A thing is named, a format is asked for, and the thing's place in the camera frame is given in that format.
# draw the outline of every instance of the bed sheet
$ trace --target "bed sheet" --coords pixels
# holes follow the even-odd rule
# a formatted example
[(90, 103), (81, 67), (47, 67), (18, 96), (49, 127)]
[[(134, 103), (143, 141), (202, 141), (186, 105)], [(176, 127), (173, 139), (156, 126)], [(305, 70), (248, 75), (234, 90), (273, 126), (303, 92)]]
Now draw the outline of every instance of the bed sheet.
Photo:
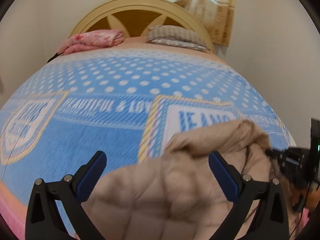
[(106, 173), (161, 155), (174, 133), (238, 118), (256, 122), (275, 148), (293, 143), (231, 67), (175, 49), (123, 44), (60, 56), (16, 90), (0, 111), (0, 212), (19, 239), (34, 181), (74, 174), (97, 150), (107, 154)]

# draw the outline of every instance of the pink blanket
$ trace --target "pink blanket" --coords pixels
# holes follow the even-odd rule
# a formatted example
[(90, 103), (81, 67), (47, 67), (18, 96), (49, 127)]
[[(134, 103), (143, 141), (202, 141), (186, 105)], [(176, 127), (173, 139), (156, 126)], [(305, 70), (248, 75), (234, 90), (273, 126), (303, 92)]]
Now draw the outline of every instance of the pink blanket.
[(78, 51), (113, 47), (123, 42), (120, 30), (96, 30), (74, 35), (65, 40), (57, 54), (70, 54)]

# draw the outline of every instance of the beige jacket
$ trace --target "beige jacket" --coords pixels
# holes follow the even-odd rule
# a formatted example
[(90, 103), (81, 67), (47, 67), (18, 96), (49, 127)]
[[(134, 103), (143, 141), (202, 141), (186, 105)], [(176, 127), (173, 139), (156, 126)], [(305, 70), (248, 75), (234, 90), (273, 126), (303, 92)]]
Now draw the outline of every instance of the beige jacket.
[[(241, 174), (270, 181), (275, 172), (267, 147), (268, 136), (248, 120), (176, 134), (160, 158), (102, 177), (84, 210), (106, 240), (209, 240), (233, 204), (212, 174), (208, 154), (217, 150)], [(289, 203), (288, 182), (281, 183)], [(247, 232), (257, 204), (236, 239)]]

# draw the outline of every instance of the bed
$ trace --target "bed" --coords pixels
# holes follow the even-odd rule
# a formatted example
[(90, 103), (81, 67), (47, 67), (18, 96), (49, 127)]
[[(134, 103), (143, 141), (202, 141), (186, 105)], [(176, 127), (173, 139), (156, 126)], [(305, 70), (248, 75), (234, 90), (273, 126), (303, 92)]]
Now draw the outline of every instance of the bed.
[[(211, 50), (146, 43), (155, 25), (193, 30)], [(34, 181), (74, 174), (97, 150), (107, 153), (106, 173), (160, 156), (174, 133), (239, 118), (256, 122), (275, 148), (294, 145), (271, 106), (214, 54), (204, 27), (178, 5), (113, 0), (85, 16), (70, 35), (108, 28), (122, 30), (127, 39), (57, 57), (0, 111), (0, 213), (19, 239)]]

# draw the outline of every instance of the bed headboard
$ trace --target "bed headboard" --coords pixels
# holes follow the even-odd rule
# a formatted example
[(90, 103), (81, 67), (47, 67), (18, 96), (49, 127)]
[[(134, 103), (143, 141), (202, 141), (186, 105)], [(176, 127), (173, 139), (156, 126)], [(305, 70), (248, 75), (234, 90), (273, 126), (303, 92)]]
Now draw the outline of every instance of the bed headboard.
[(70, 36), (98, 29), (122, 30), (124, 37), (148, 34), (148, 27), (176, 25), (195, 31), (214, 52), (204, 26), (181, 6), (165, 0), (112, 0), (87, 14)]

